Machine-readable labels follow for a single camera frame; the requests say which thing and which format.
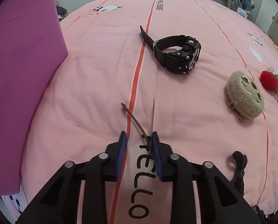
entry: metal screw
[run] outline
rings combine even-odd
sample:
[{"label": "metal screw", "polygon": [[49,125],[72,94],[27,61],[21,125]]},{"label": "metal screw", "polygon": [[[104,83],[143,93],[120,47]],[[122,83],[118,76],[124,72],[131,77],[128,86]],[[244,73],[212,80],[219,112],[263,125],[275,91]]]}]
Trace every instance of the metal screw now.
[{"label": "metal screw", "polygon": [[108,155],[108,154],[106,154],[105,152],[104,152],[104,153],[99,154],[99,158],[100,158],[100,159],[107,159],[108,157],[109,157],[109,155]]},{"label": "metal screw", "polygon": [[72,167],[74,165],[74,162],[73,161],[67,161],[65,164],[64,164],[64,166],[66,167],[66,168],[70,168],[70,167]]},{"label": "metal screw", "polygon": [[204,163],[204,166],[205,166],[206,168],[212,168],[214,165],[213,165],[212,162],[206,161],[206,162]]},{"label": "metal screw", "polygon": [[171,158],[172,160],[178,160],[178,159],[179,159],[179,155],[173,153],[173,154],[170,155],[170,158]]}]

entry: cartoon print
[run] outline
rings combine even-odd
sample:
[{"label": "cartoon print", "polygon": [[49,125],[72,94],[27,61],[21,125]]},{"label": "cartoon print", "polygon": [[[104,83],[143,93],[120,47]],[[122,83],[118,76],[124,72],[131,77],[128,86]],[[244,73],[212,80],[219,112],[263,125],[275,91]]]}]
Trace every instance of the cartoon print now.
[{"label": "cartoon print", "polygon": [[251,37],[251,38],[253,38],[257,43],[259,43],[260,45],[262,45],[262,43],[258,40],[258,38],[256,38],[254,35],[252,35],[252,34],[249,34],[249,36]]},{"label": "cartoon print", "polygon": [[105,7],[97,7],[93,11],[97,11],[97,12],[114,11],[114,10],[116,10],[118,8],[120,8],[120,7],[115,6],[115,5],[108,5],[108,6],[105,6]]},{"label": "cartoon print", "polygon": [[95,9],[93,9],[93,13],[86,14],[84,17],[87,18],[89,16],[93,16],[95,14],[99,14],[99,12],[114,11],[114,10],[117,10],[118,8],[121,8],[121,7],[116,6],[116,5],[100,6],[100,7],[97,7]]},{"label": "cartoon print", "polygon": [[24,192],[24,188],[22,184],[20,183],[20,192],[18,194],[12,194],[9,195],[13,205],[18,210],[18,212],[21,214],[27,207],[27,197]]},{"label": "cartoon print", "polygon": [[251,52],[253,53],[253,55],[254,55],[260,62],[262,62],[262,58],[260,57],[260,54],[257,53],[251,46],[249,46],[249,49],[251,50]]}]

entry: red pom pom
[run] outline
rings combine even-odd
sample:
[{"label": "red pom pom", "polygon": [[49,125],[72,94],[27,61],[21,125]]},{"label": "red pom pom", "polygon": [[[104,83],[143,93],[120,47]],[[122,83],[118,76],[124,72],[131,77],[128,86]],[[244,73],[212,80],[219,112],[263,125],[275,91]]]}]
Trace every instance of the red pom pom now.
[{"label": "red pom pom", "polygon": [[276,89],[277,89],[277,80],[271,72],[263,71],[260,74],[259,80],[262,83],[262,86],[266,90],[268,90],[270,92],[276,91]]}]

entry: watch button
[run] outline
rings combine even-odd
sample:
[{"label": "watch button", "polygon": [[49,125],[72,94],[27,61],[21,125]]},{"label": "watch button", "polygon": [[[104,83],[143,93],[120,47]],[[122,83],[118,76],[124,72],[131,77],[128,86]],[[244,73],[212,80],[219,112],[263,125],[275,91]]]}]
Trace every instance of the watch button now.
[{"label": "watch button", "polygon": [[186,51],[186,52],[188,52],[190,50],[190,46],[188,46],[188,45],[184,45],[183,46],[183,51]]},{"label": "watch button", "polygon": [[179,67],[179,69],[180,69],[181,71],[185,71],[187,68],[188,68],[187,65],[181,65],[181,66]]}]

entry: thin stick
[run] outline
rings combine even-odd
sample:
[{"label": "thin stick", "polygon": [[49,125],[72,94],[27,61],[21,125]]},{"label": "thin stick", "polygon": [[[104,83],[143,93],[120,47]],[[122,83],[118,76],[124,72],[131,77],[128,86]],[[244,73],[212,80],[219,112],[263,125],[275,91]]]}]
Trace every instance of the thin stick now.
[{"label": "thin stick", "polygon": [[152,123],[151,123],[151,132],[153,132],[154,103],[155,103],[155,98],[153,99],[153,107],[152,107]]},{"label": "thin stick", "polygon": [[135,118],[135,116],[132,114],[132,112],[127,108],[127,106],[124,103],[121,103],[122,107],[125,108],[125,110],[129,113],[129,115],[133,118],[133,120],[135,121],[136,125],[139,127],[140,131],[143,134],[143,137],[146,141],[146,145],[147,145],[147,151],[151,150],[151,144],[150,144],[150,140],[148,139],[147,135],[145,134],[145,131],[143,130],[142,126],[140,125],[140,123],[137,121],[137,119]]}]

